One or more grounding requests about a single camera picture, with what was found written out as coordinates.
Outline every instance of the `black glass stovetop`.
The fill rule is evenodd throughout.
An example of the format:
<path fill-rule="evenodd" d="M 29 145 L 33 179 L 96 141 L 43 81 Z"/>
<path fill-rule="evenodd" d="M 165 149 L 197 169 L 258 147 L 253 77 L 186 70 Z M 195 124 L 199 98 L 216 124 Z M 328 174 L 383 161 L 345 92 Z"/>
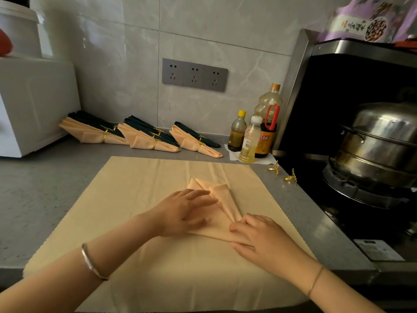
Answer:
<path fill-rule="evenodd" d="M 417 262 L 417 236 L 410 230 L 417 222 L 417 194 L 410 191 L 410 201 L 398 209 L 379 209 L 332 189 L 322 177 L 326 162 L 278 158 L 278 163 L 286 172 L 294 168 L 297 184 L 352 241 L 383 240 L 406 262 Z"/>

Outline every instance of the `bracelet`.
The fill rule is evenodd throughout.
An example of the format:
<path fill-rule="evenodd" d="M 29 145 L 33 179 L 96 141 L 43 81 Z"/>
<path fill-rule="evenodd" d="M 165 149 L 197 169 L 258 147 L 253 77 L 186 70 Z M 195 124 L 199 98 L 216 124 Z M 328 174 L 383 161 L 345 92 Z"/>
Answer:
<path fill-rule="evenodd" d="M 313 283 L 311 284 L 310 291 L 307 293 L 307 297 L 310 298 L 310 294 L 313 291 L 314 285 L 316 284 L 317 280 L 319 279 L 321 273 L 323 272 L 324 266 L 322 265 L 320 268 L 319 273 L 317 274 L 316 278 L 314 279 Z"/>
<path fill-rule="evenodd" d="M 94 268 L 93 264 L 91 263 L 90 258 L 87 256 L 87 245 L 85 243 L 83 243 L 81 245 L 81 252 L 84 256 L 84 260 L 86 261 L 87 267 L 94 272 L 94 274 L 99 277 L 100 279 L 102 279 L 103 281 L 108 281 L 108 278 L 103 277 L 101 274 L 98 273 L 97 269 Z"/>

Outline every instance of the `white bucket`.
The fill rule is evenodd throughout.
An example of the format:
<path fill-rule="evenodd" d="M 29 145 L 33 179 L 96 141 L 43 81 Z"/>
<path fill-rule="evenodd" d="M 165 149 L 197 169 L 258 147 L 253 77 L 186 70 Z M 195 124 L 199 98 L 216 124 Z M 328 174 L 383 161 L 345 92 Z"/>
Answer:
<path fill-rule="evenodd" d="M 34 10 L 0 0 L 0 29 L 13 44 L 13 51 L 9 56 L 42 58 L 38 23 Z"/>

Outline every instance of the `white microwave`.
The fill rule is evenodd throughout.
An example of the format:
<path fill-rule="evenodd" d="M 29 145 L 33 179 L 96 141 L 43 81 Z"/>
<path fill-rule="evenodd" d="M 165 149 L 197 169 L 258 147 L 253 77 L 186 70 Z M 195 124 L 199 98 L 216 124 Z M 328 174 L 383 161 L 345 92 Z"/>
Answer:
<path fill-rule="evenodd" d="M 80 110 L 71 62 L 0 58 L 0 156 L 23 157 L 67 133 L 58 124 Z"/>

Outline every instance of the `gray stone countertop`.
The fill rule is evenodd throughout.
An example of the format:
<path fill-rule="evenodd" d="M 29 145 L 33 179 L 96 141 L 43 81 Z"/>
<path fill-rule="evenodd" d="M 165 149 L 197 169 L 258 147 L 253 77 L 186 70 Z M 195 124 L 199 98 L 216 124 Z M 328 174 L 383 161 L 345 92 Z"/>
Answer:
<path fill-rule="evenodd" d="M 209 136 L 223 144 L 224 136 Z M 230 161 L 182 149 L 178 153 L 82 144 L 67 137 L 24 158 L 0 158 L 0 288 L 21 279 L 28 260 L 70 210 L 111 156 Z M 365 283 L 376 269 L 368 258 L 299 187 L 268 166 L 251 164 L 317 259 L 347 283 Z"/>

